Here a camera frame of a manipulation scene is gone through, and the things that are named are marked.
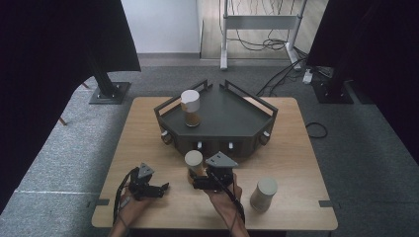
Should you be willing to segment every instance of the wooden floor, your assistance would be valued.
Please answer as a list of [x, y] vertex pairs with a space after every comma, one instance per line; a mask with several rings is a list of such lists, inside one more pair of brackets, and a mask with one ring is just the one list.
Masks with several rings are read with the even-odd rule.
[[[229, 15], [293, 15], [298, 14], [302, 0], [230, 0]], [[307, 1], [295, 46], [309, 52], [328, 0]], [[202, 58], [220, 58], [222, 14], [224, 1], [203, 1]], [[229, 30], [227, 32], [228, 58], [288, 58], [285, 50], [250, 50], [238, 40], [262, 44], [267, 39], [287, 40], [289, 31]], [[260, 49], [261, 45], [249, 45]]]

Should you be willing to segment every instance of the beige cup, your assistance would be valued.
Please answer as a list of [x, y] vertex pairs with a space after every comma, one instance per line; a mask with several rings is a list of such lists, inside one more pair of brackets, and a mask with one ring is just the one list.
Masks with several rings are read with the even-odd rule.
[[184, 91], [181, 95], [181, 106], [185, 112], [185, 124], [187, 126], [199, 125], [201, 118], [197, 111], [200, 108], [200, 93], [195, 90]]
[[193, 182], [191, 176], [189, 175], [189, 169], [193, 170], [198, 176], [204, 176], [204, 167], [203, 167], [203, 154], [200, 151], [192, 150], [186, 153], [185, 163], [188, 167], [188, 182], [191, 184]]
[[250, 197], [250, 204], [258, 211], [268, 210], [277, 189], [278, 184], [274, 179], [263, 178], [259, 180], [258, 186]]

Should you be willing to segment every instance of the hand-mounted device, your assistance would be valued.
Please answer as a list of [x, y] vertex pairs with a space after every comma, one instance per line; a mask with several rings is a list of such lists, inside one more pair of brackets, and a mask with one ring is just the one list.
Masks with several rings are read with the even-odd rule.
[[228, 189], [228, 186], [234, 183], [233, 167], [238, 166], [237, 162], [218, 151], [218, 153], [208, 158], [206, 163], [208, 164], [207, 176], [197, 176], [192, 169], [189, 169], [189, 174], [194, 180], [194, 189], [225, 192], [235, 204], [243, 222], [245, 222], [243, 205], [235, 194]]
[[120, 205], [121, 192], [126, 187], [126, 181], [129, 179], [129, 185], [127, 186], [132, 196], [136, 200], [142, 198], [162, 198], [164, 192], [169, 188], [169, 183], [162, 187], [150, 186], [148, 182], [151, 180], [154, 170], [147, 166], [145, 163], [141, 163], [139, 167], [132, 169], [124, 178], [117, 190], [114, 204], [114, 222], [117, 219], [118, 207]]

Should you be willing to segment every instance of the gray carpet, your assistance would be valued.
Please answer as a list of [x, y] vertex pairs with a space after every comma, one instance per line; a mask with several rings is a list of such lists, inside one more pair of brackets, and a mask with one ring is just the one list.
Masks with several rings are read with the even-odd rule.
[[[122, 105], [88, 105], [91, 89], [78, 88], [0, 218], [1, 236], [106, 236], [91, 225], [129, 107], [139, 96], [175, 96], [204, 79], [228, 79], [256, 94], [280, 67], [143, 66], [142, 72], [110, 73], [131, 86]], [[332, 236], [419, 236], [419, 168], [375, 105], [318, 104], [301, 77], [275, 90], [297, 99], [306, 123], [325, 125], [311, 139], [339, 227]], [[308, 129], [318, 135], [318, 127]], [[318, 231], [288, 236], [327, 236]]]

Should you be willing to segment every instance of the table top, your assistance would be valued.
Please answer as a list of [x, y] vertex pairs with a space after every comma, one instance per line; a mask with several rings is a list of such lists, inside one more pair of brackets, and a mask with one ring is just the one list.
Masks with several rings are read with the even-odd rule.
[[[168, 97], [140, 97], [131, 106], [114, 160], [92, 217], [96, 227], [112, 227], [115, 194], [125, 175], [142, 162], [155, 172], [149, 184], [170, 183], [163, 198], [154, 202], [133, 228], [225, 229], [208, 196], [194, 190], [187, 179], [184, 157], [160, 139], [154, 108]], [[262, 98], [279, 109], [270, 141], [247, 158], [234, 158], [237, 184], [243, 189], [241, 202], [249, 230], [334, 230], [338, 226], [304, 122], [294, 98]], [[274, 178], [278, 191], [270, 208], [253, 209], [249, 199], [258, 180]]]

